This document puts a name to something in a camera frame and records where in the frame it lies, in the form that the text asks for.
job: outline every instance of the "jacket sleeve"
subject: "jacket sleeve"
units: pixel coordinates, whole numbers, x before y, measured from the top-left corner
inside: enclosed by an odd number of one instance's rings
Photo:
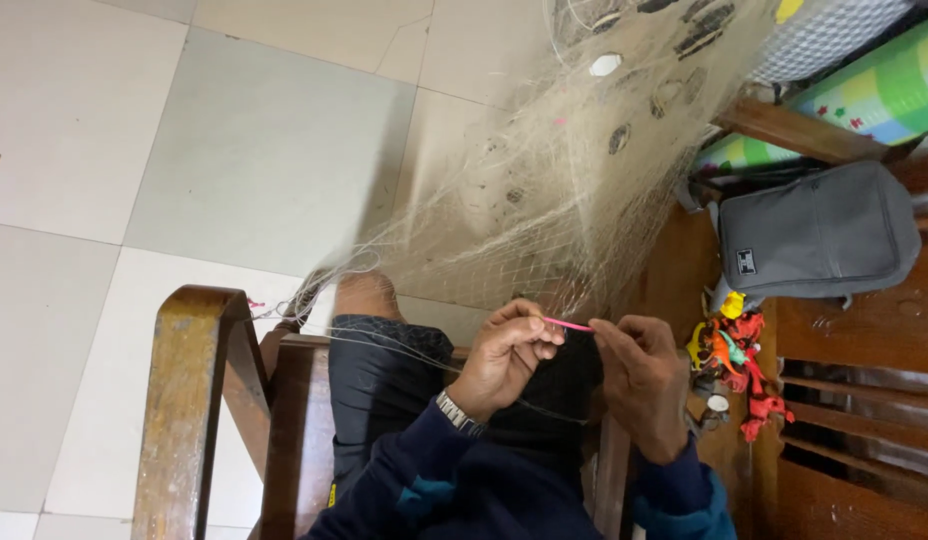
[[[408,534],[434,506],[450,502],[454,471],[474,442],[457,431],[432,399],[405,431],[377,439],[360,478],[321,512],[303,538]]]
[[[638,457],[634,522],[648,540],[727,540],[736,538],[727,511],[727,492],[710,467],[697,458],[691,436],[684,451],[667,465]]]

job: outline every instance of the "man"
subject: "man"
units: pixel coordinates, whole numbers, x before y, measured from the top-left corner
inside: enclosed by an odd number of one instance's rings
[[[335,315],[335,481],[305,538],[600,538],[582,505],[574,420],[601,379],[639,451],[633,515],[647,537],[734,538],[725,492],[687,434],[688,366],[666,323],[568,331],[514,300],[445,388],[452,346],[404,321],[382,274],[345,277]]]

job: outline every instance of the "gray bag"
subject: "gray bag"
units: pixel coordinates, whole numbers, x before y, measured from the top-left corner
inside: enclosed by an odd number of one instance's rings
[[[886,289],[903,281],[921,249],[910,195],[876,161],[728,199],[719,229],[724,277],[746,295]]]

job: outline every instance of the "net mesh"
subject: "net mesh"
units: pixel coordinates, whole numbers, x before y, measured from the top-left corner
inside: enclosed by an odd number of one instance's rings
[[[467,129],[459,152],[427,171],[427,193],[302,290],[376,269],[423,299],[494,310],[522,296],[567,321],[619,315],[776,6],[557,0],[542,21],[551,46],[507,117]],[[619,66],[591,74],[606,55]]]

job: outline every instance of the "wristwatch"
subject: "wristwatch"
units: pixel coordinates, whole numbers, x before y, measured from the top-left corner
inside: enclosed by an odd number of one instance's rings
[[[445,414],[450,423],[454,424],[457,431],[471,438],[479,437],[487,429],[486,423],[475,422],[464,411],[460,410],[457,403],[450,400],[447,391],[442,391],[437,396],[437,407]]]

